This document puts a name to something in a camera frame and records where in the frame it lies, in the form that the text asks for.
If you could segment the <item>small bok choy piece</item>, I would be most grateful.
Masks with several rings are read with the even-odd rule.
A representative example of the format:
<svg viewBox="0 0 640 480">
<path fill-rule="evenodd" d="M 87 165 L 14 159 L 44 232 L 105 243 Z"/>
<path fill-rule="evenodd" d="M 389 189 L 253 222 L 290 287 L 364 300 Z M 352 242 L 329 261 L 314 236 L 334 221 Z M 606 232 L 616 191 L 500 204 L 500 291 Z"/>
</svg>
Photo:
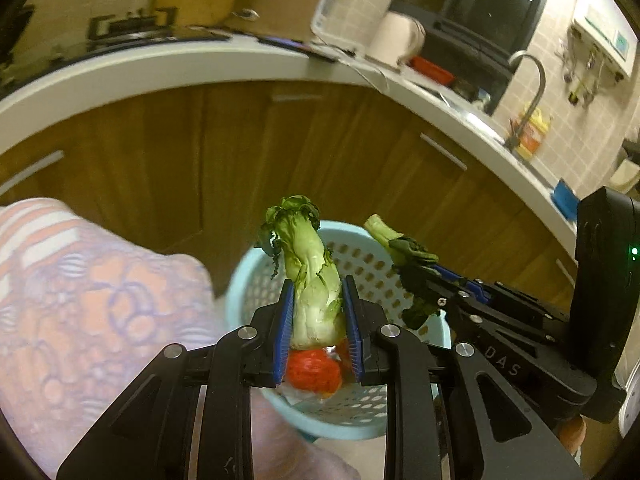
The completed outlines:
<svg viewBox="0 0 640 480">
<path fill-rule="evenodd" d="M 393 266 L 398 273 L 402 287 L 413 294 L 412 306 L 401 312 L 402 322 L 410 330 L 420 330 L 428 318 L 438 307 L 427 293 L 415 292 L 413 285 L 420 285 L 424 276 L 432 274 L 442 276 L 435 266 L 438 257 L 431 254 L 420 243 L 388 226 L 378 214 L 372 214 L 364 222 L 364 229 L 380 244 L 392 258 Z"/>
</svg>

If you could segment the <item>large bok choy piece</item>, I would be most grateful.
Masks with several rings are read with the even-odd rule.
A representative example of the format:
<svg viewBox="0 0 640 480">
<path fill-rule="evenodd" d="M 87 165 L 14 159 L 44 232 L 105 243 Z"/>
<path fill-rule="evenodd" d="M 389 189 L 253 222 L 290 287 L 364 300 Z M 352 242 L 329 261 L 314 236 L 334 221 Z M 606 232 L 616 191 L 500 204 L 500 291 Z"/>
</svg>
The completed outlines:
<svg viewBox="0 0 640 480">
<path fill-rule="evenodd" d="M 306 196 L 291 195 L 271 206 L 255 246 L 284 266 L 294 285 L 291 348 L 332 347 L 346 338 L 342 280 L 318 231 L 320 212 Z"/>
</svg>

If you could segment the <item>red plastic bag trash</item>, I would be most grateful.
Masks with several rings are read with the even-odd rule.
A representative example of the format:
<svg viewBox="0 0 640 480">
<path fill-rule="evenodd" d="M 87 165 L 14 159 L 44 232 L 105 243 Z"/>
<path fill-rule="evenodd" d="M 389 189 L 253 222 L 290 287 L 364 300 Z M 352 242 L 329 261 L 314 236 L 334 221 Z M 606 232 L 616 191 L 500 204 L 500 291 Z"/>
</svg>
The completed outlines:
<svg viewBox="0 0 640 480">
<path fill-rule="evenodd" d="M 348 341 L 335 346 L 292 350 L 288 355 L 286 382 L 296 390 L 326 399 L 352 380 Z"/>
</svg>

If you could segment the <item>wooden kitchen cabinets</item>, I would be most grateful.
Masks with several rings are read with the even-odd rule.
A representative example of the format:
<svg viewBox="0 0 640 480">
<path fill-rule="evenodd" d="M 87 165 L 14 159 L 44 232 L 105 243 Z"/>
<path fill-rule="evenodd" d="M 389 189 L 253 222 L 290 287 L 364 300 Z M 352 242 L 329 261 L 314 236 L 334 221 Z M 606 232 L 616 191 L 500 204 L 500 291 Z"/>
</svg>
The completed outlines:
<svg viewBox="0 0 640 480">
<path fill-rule="evenodd" d="M 378 214 L 447 269 L 567 310 L 576 266 L 485 144 L 374 90 L 318 82 L 171 89 L 58 120 L 1 157 L 1 201 L 62 200 L 119 236 L 205 264 L 224 292 L 266 209 Z"/>
</svg>

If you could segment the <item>white kitchen timer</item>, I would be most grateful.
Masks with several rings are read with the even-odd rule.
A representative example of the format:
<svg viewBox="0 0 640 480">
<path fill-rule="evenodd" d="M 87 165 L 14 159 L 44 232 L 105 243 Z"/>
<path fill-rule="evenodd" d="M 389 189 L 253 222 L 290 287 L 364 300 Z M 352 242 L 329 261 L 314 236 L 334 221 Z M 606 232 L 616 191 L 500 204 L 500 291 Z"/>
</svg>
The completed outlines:
<svg viewBox="0 0 640 480">
<path fill-rule="evenodd" d="M 320 37 L 323 34 L 324 25 L 329 18 L 334 7 L 335 0 L 319 0 L 314 9 L 314 16 L 311 19 L 310 27 L 314 36 Z"/>
</svg>

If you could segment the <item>blue sponge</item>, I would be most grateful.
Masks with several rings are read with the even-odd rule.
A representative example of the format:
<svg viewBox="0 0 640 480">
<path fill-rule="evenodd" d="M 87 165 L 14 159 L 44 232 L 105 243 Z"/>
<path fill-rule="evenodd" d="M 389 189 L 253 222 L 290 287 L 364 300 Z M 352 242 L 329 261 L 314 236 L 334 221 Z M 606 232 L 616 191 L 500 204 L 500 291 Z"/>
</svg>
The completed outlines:
<svg viewBox="0 0 640 480">
<path fill-rule="evenodd" d="M 567 221 L 577 220 L 580 199 L 564 179 L 560 179 L 551 194 L 551 200 Z"/>
</svg>

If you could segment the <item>striped pink patterned tablecloth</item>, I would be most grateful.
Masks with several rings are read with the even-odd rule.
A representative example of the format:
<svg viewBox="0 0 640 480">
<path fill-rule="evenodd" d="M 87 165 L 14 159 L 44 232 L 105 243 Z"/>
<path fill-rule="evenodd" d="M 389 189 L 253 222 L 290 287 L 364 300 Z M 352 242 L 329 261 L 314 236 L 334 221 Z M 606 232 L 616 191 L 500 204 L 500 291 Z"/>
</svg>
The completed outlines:
<svg viewBox="0 0 640 480">
<path fill-rule="evenodd" d="M 204 266 L 164 256 L 53 198 L 1 211 L 1 409 L 47 478 L 168 344 L 227 326 Z"/>
</svg>

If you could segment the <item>yellow dish soap bottle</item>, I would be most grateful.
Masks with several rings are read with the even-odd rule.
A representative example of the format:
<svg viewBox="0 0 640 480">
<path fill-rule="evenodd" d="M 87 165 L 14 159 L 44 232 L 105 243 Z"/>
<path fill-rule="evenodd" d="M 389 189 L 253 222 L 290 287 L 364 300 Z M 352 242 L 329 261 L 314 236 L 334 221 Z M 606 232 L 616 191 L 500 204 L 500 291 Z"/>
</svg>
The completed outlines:
<svg viewBox="0 0 640 480">
<path fill-rule="evenodd" d="M 523 158 L 531 160 L 546 140 L 551 129 L 552 117 L 545 115 L 540 107 L 536 107 L 526 122 L 520 135 L 520 144 L 516 152 Z"/>
</svg>

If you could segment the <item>red tray on counter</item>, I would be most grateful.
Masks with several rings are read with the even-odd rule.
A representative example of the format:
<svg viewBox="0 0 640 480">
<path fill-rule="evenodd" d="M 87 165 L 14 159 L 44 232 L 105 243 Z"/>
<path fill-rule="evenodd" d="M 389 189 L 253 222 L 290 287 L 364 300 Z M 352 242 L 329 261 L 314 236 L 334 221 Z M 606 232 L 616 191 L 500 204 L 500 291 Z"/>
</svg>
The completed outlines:
<svg viewBox="0 0 640 480">
<path fill-rule="evenodd" d="M 449 73 L 448 70 L 444 70 L 440 66 L 427 61 L 427 59 L 422 58 L 422 56 L 415 56 L 412 58 L 409 62 L 409 66 L 419 74 L 430 78 L 443 86 L 450 86 L 450 84 L 452 84 L 456 79 L 456 76 Z"/>
</svg>

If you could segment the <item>white electric kettle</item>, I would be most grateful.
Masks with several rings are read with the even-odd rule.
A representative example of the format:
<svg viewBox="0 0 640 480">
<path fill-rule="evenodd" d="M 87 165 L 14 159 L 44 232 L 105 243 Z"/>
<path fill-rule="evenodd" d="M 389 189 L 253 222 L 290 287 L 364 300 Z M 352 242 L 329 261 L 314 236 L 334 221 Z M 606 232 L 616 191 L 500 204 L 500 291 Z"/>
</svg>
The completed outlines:
<svg viewBox="0 0 640 480">
<path fill-rule="evenodd" d="M 425 29 L 412 16 L 386 12 L 366 51 L 366 58 L 400 70 L 424 45 Z"/>
</svg>

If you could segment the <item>black smartphone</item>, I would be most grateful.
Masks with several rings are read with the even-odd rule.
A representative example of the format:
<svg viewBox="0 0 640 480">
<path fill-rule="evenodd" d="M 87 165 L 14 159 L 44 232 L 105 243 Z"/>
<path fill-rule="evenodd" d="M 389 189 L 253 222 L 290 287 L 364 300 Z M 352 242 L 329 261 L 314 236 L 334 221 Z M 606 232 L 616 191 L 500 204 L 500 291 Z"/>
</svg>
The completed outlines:
<svg viewBox="0 0 640 480">
<path fill-rule="evenodd" d="M 258 42 L 286 50 L 295 50 L 299 47 L 299 44 L 295 41 L 277 37 L 259 37 Z"/>
</svg>

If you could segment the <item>black gas stove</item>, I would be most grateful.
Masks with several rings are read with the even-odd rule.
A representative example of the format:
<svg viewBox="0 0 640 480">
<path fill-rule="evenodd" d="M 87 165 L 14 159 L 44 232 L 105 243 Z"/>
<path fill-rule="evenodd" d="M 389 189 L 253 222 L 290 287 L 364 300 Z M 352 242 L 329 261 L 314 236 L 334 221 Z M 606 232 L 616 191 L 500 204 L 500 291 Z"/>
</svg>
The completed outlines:
<svg viewBox="0 0 640 480">
<path fill-rule="evenodd" d="M 26 30 L 36 7 L 24 6 L 1 38 L 1 95 L 7 96 L 30 82 L 61 68 L 122 50 L 188 41 L 223 41 L 230 32 L 202 25 L 181 26 L 176 23 L 178 9 L 157 8 L 153 14 L 142 10 L 129 12 L 123 18 L 114 14 L 90 18 L 85 35 L 69 46 L 59 42 L 46 47 L 46 52 L 29 61 L 17 52 L 18 40 Z"/>
</svg>

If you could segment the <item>white wall water heater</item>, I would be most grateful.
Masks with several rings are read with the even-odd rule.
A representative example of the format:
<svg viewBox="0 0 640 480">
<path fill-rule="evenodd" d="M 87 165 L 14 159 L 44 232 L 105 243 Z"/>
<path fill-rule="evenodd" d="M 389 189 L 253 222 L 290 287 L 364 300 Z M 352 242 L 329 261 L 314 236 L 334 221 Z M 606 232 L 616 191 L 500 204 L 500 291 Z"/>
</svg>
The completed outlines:
<svg viewBox="0 0 640 480">
<path fill-rule="evenodd" d="M 632 75 L 638 37 L 614 0 L 576 0 L 572 26 L 604 53 L 615 75 Z"/>
</svg>

